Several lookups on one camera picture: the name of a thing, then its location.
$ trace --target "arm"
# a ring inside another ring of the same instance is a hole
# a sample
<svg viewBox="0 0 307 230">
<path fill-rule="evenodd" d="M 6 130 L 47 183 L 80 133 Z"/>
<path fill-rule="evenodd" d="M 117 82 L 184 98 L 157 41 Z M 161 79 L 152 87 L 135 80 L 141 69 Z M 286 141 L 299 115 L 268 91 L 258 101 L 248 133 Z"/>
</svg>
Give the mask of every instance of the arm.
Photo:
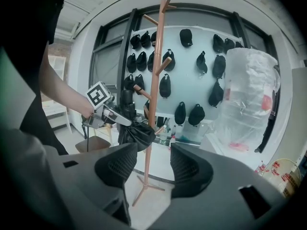
<svg viewBox="0 0 307 230">
<path fill-rule="evenodd" d="M 39 71 L 39 86 L 41 91 L 52 100 L 81 113 L 88 118 L 94 109 L 86 97 L 69 87 L 56 74 L 48 60 L 48 42 L 44 51 Z"/>
</svg>

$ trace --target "clear plastic wrap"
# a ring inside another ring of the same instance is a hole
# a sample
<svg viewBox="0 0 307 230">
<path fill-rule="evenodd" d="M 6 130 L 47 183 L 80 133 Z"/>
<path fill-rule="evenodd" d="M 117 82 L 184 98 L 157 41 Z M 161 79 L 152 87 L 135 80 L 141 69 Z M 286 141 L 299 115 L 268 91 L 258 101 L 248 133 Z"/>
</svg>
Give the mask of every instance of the clear plastic wrap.
<svg viewBox="0 0 307 230">
<path fill-rule="evenodd" d="M 212 122 L 223 145 L 251 150 L 261 144 L 273 90 L 280 87 L 275 65 L 276 59 L 259 50 L 235 48 L 227 52 L 224 97 L 218 118 Z"/>
</svg>

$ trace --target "person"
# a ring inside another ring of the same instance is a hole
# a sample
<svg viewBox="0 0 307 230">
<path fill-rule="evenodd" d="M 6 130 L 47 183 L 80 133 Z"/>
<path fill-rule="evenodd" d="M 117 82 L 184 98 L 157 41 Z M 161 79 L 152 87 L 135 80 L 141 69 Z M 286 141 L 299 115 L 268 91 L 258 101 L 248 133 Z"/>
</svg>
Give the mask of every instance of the person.
<svg viewBox="0 0 307 230">
<path fill-rule="evenodd" d="M 54 41 L 64 0 L 13 1 L 12 6 L 1 4 L 4 21 L 1 23 L 0 46 L 4 47 L 12 64 L 36 94 L 20 130 L 36 136 L 43 145 L 55 147 L 59 155 L 67 154 L 44 113 L 41 92 L 86 118 L 94 110 L 86 97 L 62 81 L 49 64 L 48 45 Z"/>
</svg>

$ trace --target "wall display board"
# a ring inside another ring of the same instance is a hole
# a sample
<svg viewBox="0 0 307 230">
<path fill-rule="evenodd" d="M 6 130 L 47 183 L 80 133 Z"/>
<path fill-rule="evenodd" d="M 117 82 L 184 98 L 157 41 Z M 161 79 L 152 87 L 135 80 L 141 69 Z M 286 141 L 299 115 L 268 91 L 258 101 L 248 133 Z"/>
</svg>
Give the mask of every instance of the wall display board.
<svg viewBox="0 0 307 230">
<path fill-rule="evenodd" d="M 190 47 L 184 47 L 181 44 L 179 36 L 180 31 L 187 28 L 192 32 L 193 45 Z M 131 37 L 137 34 L 141 37 L 146 31 L 148 31 L 151 36 L 156 31 L 156 27 L 133 32 Z M 159 83 L 166 73 L 169 75 L 171 79 L 171 95 L 168 98 L 163 98 L 160 93 L 158 93 L 156 116 L 172 118 L 174 117 L 175 110 L 179 103 L 184 102 L 186 105 L 187 117 L 195 104 L 200 104 L 205 111 L 205 119 L 215 120 L 217 118 L 220 103 L 217 105 L 217 108 L 210 106 L 208 103 L 209 96 L 216 82 L 216 78 L 212 74 L 212 69 L 215 57 L 217 55 L 226 57 L 226 55 L 225 53 L 218 54 L 213 50 L 214 34 L 219 35 L 223 40 L 229 38 L 243 45 L 242 38 L 237 38 L 233 35 L 208 28 L 199 26 L 165 26 L 162 57 L 168 49 L 171 49 L 175 56 L 176 65 L 172 71 L 163 70 L 160 74 Z M 150 54 L 154 51 L 154 47 L 150 43 L 148 47 L 142 47 L 140 45 L 137 49 L 132 49 L 130 44 L 128 56 L 135 53 L 135 57 L 137 58 L 142 51 L 146 53 L 147 62 Z M 205 51 L 205 60 L 208 67 L 208 72 L 204 75 L 199 72 L 196 65 L 196 59 L 202 51 Z M 126 68 L 125 77 L 130 74 L 131 73 L 129 73 Z M 150 93 L 152 72 L 150 72 L 147 67 L 144 71 L 136 70 L 133 73 L 133 79 L 139 76 L 139 74 L 143 77 L 145 91 Z M 219 83 L 222 89 L 224 89 L 224 74 L 223 78 L 219 79 Z M 137 112 L 143 113 L 143 106 L 147 99 L 142 95 L 134 93 L 133 100 Z"/>
</svg>

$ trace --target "wooden coat rack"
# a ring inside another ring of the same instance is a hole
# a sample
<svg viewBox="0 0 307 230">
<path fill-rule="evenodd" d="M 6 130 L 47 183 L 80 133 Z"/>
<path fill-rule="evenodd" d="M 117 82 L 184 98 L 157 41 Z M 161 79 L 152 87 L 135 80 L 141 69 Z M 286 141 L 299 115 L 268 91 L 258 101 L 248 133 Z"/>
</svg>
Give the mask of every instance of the wooden coat rack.
<svg viewBox="0 0 307 230">
<path fill-rule="evenodd" d="M 155 25 L 158 26 L 157 28 L 157 35 L 156 35 L 156 42 L 155 42 L 155 48 L 154 48 L 154 58 L 153 58 L 153 77 L 152 77 L 152 87 L 150 94 L 142 90 L 138 85 L 134 86 L 134 89 L 140 92 L 142 95 L 144 95 L 149 101 L 149 110 L 144 107 L 145 113 L 147 114 L 149 118 L 149 125 L 154 128 L 155 124 L 155 111 L 157 108 L 157 96 L 158 96 L 158 85 L 159 85 L 159 75 L 164 70 L 165 67 L 172 61 L 170 57 L 167 57 L 165 61 L 161 64 L 161 54 L 162 54 L 162 45 L 163 45 L 163 32 L 164 32 L 164 19 L 165 19 L 165 11 L 168 8 L 176 8 L 175 6 L 169 5 L 170 0 L 161 0 L 160 3 L 160 11 L 159 11 L 159 21 L 155 21 L 148 15 L 144 15 L 144 18 L 151 21 Z M 161 132 L 163 127 L 161 127 L 159 130 L 156 131 L 156 135 Z M 140 191 L 137 198 L 134 200 L 132 206 L 135 206 L 140 197 L 142 196 L 144 190 L 147 190 L 148 188 L 157 189 L 160 191 L 165 191 L 165 189 L 148 185 L 148 173 L 149 173 L 149 164 L 150 164 L 150 155 L 152 152 L 152 146 L 150 145 L 146 149 L 146 155 L 145 155 L 145 171 L 144 171 L 144 180 L 138 176 L 139 180 L 142 182 L 142 190 Z"/>
</svg>

